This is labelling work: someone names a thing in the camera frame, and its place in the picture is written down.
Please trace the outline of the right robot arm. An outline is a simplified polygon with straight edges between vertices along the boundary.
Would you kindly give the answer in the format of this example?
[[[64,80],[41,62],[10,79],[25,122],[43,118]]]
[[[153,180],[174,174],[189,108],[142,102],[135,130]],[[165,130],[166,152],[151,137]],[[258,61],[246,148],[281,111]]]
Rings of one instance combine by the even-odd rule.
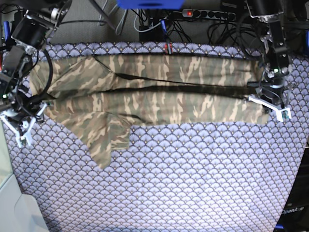
[[[17,145],[31,145],[31,130],[42,122],[47,107],[48,89],[53,78],[53,65],[45,46],[71,7],[70,0],[2,0],[1,5],[14,4],[26,12],[11,34],[13,44],[5,46],[7,54],[0,71],[0,119],[14,133]],[[42,51],[49,73],[47,83],[38,94],[28,97],[22,80],[34,69],[32,57]]]

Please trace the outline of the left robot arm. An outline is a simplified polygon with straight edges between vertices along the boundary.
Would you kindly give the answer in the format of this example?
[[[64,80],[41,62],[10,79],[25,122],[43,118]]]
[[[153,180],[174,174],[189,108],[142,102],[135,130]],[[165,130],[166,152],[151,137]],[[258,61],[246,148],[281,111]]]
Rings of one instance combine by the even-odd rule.
[[[248,16],[262,23],[257,37],[264,45],[263,71],[258,81],[247,83],[256,92],[248,100],[274,111],[277,120],[283,122],[292,116],[290,108],[283,101],[286,76],[291,69],[289,49],[280,20],[282,4],[279,0],[247,0],[246,4],[248,13],[239,19],[239,23]]]

